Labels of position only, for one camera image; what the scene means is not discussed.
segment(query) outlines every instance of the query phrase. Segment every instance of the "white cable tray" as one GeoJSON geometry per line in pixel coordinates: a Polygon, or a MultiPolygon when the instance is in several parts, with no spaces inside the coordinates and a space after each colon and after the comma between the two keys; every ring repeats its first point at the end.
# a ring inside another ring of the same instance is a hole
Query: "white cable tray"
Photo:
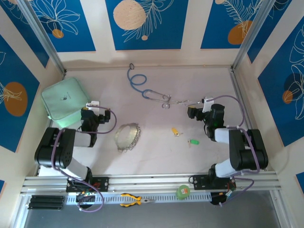
{"type": "MultiPolygon", "coordinates": [[[[155,203],[181,203],[181,202],[210,202],[212,201],[210,192],[195,192],[191,193],[186,199],[179,200],[177,199],[175,193],[164,193],[164,194],[140,194],[135,196],[142,196],[142,198],[153,199],[155,203]]],[[[95,199],[91,199],[86,202],[86,204],[94,204],[101,203],[101,197],[99,195],[96,196],[95,199]]],[[[104,203],[105,204],[120,204],[120,203],[131,203],[135,200],[130,197],[122,197],[120,194],[107,194],[104,195],[104,203]]],[[[66,197],[67,205],[75,205],[76,196],[67,196],[66,197]]]]}

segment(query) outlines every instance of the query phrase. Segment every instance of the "cable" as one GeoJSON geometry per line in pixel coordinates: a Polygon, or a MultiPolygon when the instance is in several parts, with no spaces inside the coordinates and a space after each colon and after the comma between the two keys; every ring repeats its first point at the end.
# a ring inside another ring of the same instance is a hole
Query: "cable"
{"type": "Polygon", "coordinates": [[[62,132],[64,132],[64,130],[65,130],[65,128],[61,129],[61,130],[59,131],[59,133],[58,133],[56,139],[55,139],[54,147],[53,147],[53,150],[52,150],[52,156],[51,156],[52,168],[53,168],[54,170],[60,172],[61,174],[65,175],[66,177],[68,177],[68,178],[70,178],[70,179],[72,179],[72,180],[75,180],[75,181],[77,181],[77,182],[80,182],[80,183],[82,183],[82,184],[84,184],[84,185],[86,185],[86,186],[88,186],[88,187],[94,189],[94,190],[101,196],[102,204],[101,204],[97,209],[94,209],[94,210],[85,210],[85,209],[81,208],[81,207],[80,207],[80,202],[78,202],[77,206],[78,206],[79,210],[80,210],[80,211],[83,211],[83,212],[89,212],[89,213],[90,213],[90,212],[99,211],[99,210],[103,207],[103,205],[104,205],[104,203],[105,203],[105,201],[104,201],[104,200],[105,200],[105,199],[104,199],[104,196],[101,194],[101,192],[100,192],[97,188],[95,188],[93,185],[91,185],[91,184],[85,182],[84,180],[80,180],[80,179],[78,179],[78,178],[72,177],[72,176],[68,175],[67,173],[65,173],[64,171],[62,171],[60,168],[57,168],[57,167],[55,166],[55,153],[56,153],[56,148],[57,148],[57,145],[58,145],[58,142],[59,142],[59,138],[60,138],[62,132]]]}
{"type": "Polygon", "coordinates": [[[149,91],[152,91],[151,89],[139,90],[139,89],[137,89],[137,88],[135,87],[136,85],[137,85],[137,86],[142,86],[143,84],[145,84],[145,83],[147,82],[147,76],[146,76],[146,75],[143,75],[143,74],[136,74],[136,75],[133,75],[133,76],[130,78],[130,76],[129,76],[130,70],[134,70],[134,64],[133,64],[133,63],[130,63],[130,68],[128,69],[128,72],[127,72],[127,77],[128,77],[128,79],[129,79],[129,81],[130,81],[130,85],[132,86],[132,88],[133,88],[134,90],[136,90],[137,92],[141,93],[142,96],[143,96],[143,98],[149,99],[149,98],[145,95],[145,93],[146,93],[146,92],[149,92],[149,91]],[[143,78],[144,78],[144,81],[141,82],[141,83],[135,83],[135,82],[133,82],[133,80],[134,80],[136,77],[143,77],[143,78]]]}
{"type": "Polygon", "coordinates": [[[105,110],[109,110],[113,115],[114,115],[114,118],[115,118],[115,123],[114,123],[114,126],[111,128],[111,130],[107,131],[107,132],[82,132],[80,131],[80,127],[78,127],[78,129],[76,130],[77,132],[80,132],[80,133],[86,133],[86,134],[108,134],[110,133],[111,131],[114,130],[114,128],[116,127],[116,124],[117,124],[117,117],[115,115],[115,113],[109,109],[109,108],[105,108],[105,107],[101,107],[101,106],[87,106],[88,108],[101,108],[101,109],[105,109],[105,110]]]}
{"type": "Polygon", "coordinates": [[[190,176],[190,177],[189,177],[189,179],[188,179],[188,182],[189,182],[190,184],[194,184],[194,181],[193,181],[193,182],[191,182],[191,181],[190,181],[190,178],[191,178],[191,177],[192,177],[192,179],[194,178],[194,176],[193,176],[193,175],[192,175],[192,176],[190,176]]]}
{"type": "MultiPolygon", "coordinates": [[[[114,113],[112,110],[110,110],[110,109],[108,109],[108,108],[101,107],[101,106],[88,106],[88,107],[94,107],[94,108],[101,108],[101,109],[109,110],[109,111],[114,115],[114,117],[115,117],[114,126],[112,127],[111,130],[109,130],[109,131],[107,131],[107,132],[82,132],[82,131],[79,131],[79,130],[77,129],[78,132],[80,132],[80,133],[90,133],[90,134],[107,134],[107,133],[110,133],[112,130],[114,130],[114,128],[116,127],[116,124],[117,124],[117,117],[116,117],[115,113],[114,113]]],[[[104,202],[105,202],[105,201],[104,201],[105,199],[104,199],[104,196],[101,194],[101,192],[98,190],[98,188],[96,188],[95,186],[93,186],[93,185],[91,185],[91,184],[85,182],[84,180],[80,180],[80,179],[78,179],[78,178],[75,178],[75,177],[72,177],[72,176],[68,175],[67,173],[65,173],[64,171],[62,171],[60,168],[58,168],[58,167],[55,166],[55,153],[56,153],[56,148],[57,148],[57,145],[58,145],[58,142],[59,142],[59,138],[60,138],[60,136],[61,136],[61,134],[62,134],[62,132],[63,132],[64,130],[65,130],[65,128],[61,129],[61,130],[59,131],[59,133],[58,133],[56,139],[55,139],[54,147],[53,147],[53,150],[52,150],[52,156],[51,156],[52,168],[53,168],[54,170],[60,172],[61,174],[65,175],[66,177],[68,177],[68,178],[70,178],[70,179],[72,179],[72,180],[74,180],[74,181],[77,181],[77,182],[79,182],[79,183],[82,183],[82,184],[88,186],[89,188],[92,188],[94,191],[96,191],[96,193],[98,193],[98,194],[101,196],[102,204],[101,204],[97,209],[94,209],[94,210],[85,210],[85,209],[81,208],[81,206],[80,206],[81,201],[79,201],[78,204],[77,204],[77,206],[79,207],[79,210],[81,210],[81,211],[83,211],[83,212],[96,212],[96,211],[99,211],[99,210],[103,207],[104,202]]]]}
{"type": "Polygon", "coordinates": [[[239,194],[237,194],[237,195],[231,197],[230,199],[228,199],[226,202],[220,203],[219,205],[221,207],[224,204],[227,204],[230,201],[232,201],[234,198],[239,197],[240,195],[242,195],[245,191],[247,191],[248,189],[250,189],[254,185],[254,183],[255,183],[255,181],[253,179],[250,179],[250,178],[240,178],[240,177],[233,177],[233,178],[236,179],[236,180],[251,181],[251,184],[249,184],[249,186],[247,186],[246,188],[244,188],[244,190],[242,190],[239,194]]]}
{"type": "Polygon", "coordinates": [[[238,102],[238,104],[239,104],[239,106],[241,108],[242,116],[243,116],[242,122],[241,122],[241,124],[239,126],[242,126],[243,123],[245,122],[245,109],[244,109],[242,103],[240,102],[240,100],[238,100],[236,97],[231,96],[231,95],[222,95],[222,96],[217,96],[217,97],[212,98],[212,99],[208,99],[207,101],[215,101],[215,100],[217,100],[219,98],[222,98],[222,97],[230,97],[230,98],[232,98],[232,99],[234,99],[234,100],[236,100],[238,102]]]}
{"type": "Polygon", "coordinates": [[[239,126],[236,126],[236,127],[227,127],[227,128],[228,128],[228,129],[239,129],[239,130],[241,130],[241,131],[244,133],[244,135],[245,135],[245,137],[246,137],[246,139],[247,139],[247,141],[248,141],[249,147],[250,147],[250,149],[251,149],[252,156],[253,156],[253,158],[254,158],[254,160],[255,160],[255,163],[256,163],[256,171],[242,171],[242,172],[237,172],[235,175],[232,176],[232,178],[234,178],[234,179],[236,179],[236,180],[251,181],[251,184],[250,184],[248,187],[244,188],[244,190],[242,190],[239,194],[233,196],[232,198],[230,198],[230,199],[227,200],[226,202],[220,203],[219,205],[220,205],[221,207],[222,207],[224,204],[230,202],[232,199],[234,199],[234,198],[236,198],[236,197],[242,195],[245,191],[247,191],[248,189],[250,189],[250,188],[254,185],[254,183],[255,183],[255,181],[254,181],[253,179],[250,179],[250,178],[240,178],[240,177],[235,177],[235,176],[237,176],[237,175],[242,175],[242,173],[244,173],[244,172],[245,172],[245,173],[259,173],[259,172],[260,172],[260,165],[259,165],[259,163],[258,163],[257,156],[256,156],[257,154],[256,154],[256,152],[255,152],[255,150],[254,150],[254,147],[253,147],[253,145],[252,145],[252,142],[251,142],[251,140],[250,140],[250,137],[249,137],[247,131],[246,131],[245,129],[243,129],[243,128],[240,127],[240,126],[243,125],[243,123],[245,122],[245,109],[244,109],[242,103],[241,103],[240,100],[238,100],[236,97],[231,96],[231,95],[221,95],[221,96],[212,98],[212,99],[210,99],[210,100],[208,100],[208,101],[214,101],[214,100],[217,100],[217,99],[222,98],[222,97],[230,97],[230,98],[236,100],[236,101],[238,102],[240,108],[241,108],[241,112],[242,112],[242,117],[243,117],[243,119],[242,119],[242,122],[240,123],[240,125],[239,125],[239,126]]]}

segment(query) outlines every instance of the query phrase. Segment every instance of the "orange circle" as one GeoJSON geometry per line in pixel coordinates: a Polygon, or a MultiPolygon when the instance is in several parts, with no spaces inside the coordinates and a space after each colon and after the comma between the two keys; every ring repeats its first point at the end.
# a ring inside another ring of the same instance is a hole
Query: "orange circle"
{"type": "Polygon", "coordinates": [[[143,41],[146,41],[146,40],[148,40],[148,37],[147,37],[146,35],[143,35],[143,36],[142,36],[142,40],[143,40],[143,41]]]}
{"type": "Polygon", "coordinates": [[[286,90],[283,93],[283,101],[286,104],[290,104],[293,101],[293,93],[290,92],[289,90],[286,90]]]}
{"type": "Polygon", "coordinates": [[[61,39],[64,35],[63,32],[57,28],[52,31],[52,34],[54,37],[56,37],[58,39],[61,39]]]}
{"type": "Polygon", "coordinates": [[[242,44],[251,24],[252,21],[247,20],[233,27],[228,34],[228,42],[233,45],[242,44]]]}
{"type": "Polygon", "coordinates": [[[10,82],[3,91],[6,110],[13,116],[22,116],[28,106],[28,95],[24,86],[18,82],[10,82]]]}

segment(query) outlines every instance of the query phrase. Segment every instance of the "metal bracket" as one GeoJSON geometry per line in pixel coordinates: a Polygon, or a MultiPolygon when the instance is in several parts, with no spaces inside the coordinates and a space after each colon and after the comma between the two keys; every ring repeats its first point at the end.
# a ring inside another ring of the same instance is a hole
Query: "metal bracket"
{"type": "Polygon", "coordinates": [[[212,182],[208,175],[193,176],[194,190],[218,190],[236,188],[235,180],[230,178],[215,178],[212,182]]]}
{"type": "MultiPolygon", "coordinates": [[[[100,192],[108,192],[109,178],[108,177],[93,177],[93,186],[96,187],[100,192]]],[[[83,192],[84,190],[88,192],[95,192],[92,188],[87,187],[82,183],[75,183],[67,180],[66,192],[83,192]]]]}

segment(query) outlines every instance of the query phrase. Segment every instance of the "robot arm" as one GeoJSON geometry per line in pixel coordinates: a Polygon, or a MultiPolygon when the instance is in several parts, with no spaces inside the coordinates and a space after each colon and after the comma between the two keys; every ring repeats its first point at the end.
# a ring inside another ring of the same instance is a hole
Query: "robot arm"
{"type": "MultiPolygon", "coordinates": [[[[197,121],[204,122],[206,135],[214,142],[227,143],[229,145],[229,159],[211,167],[212,179],[214,175],[218,178],[233,176],[242,170],[256,170],[256,163],[249,147],[249,143],[239,129],[228,129],[224,126],[224,109],[220,104],[208,101],[210,98],[202,100],[204,108],[188,108],[188,117],[196,118],[197,121]]],[[[257,160],[261,169],[268,165],[268,156],[258,129],[247,131],[253,149],[257,155],[257,160]]]]}
{"type": "MultiPolygon", "coordinates": [[[[109,122],[110,118],[109,110],[106,110],[104,115],[96,115],[94,110],[83,108],[81,110],[81,130],[83,132],[78,132],[76,129],[65,129],[56,148],[55,166],[63,169],[65,173],[72,177],[91,183],[92,172],[90,168],[73,158],[73,148],[74,146],[93,147],[97,140],[95,132],[97,132],[99,124],[109,122]]],[[[58,133],[58,128],[49,127],[46,129],[35,153],[35,162],[39,165],[52,167],[51,155],[58,133]]]]}

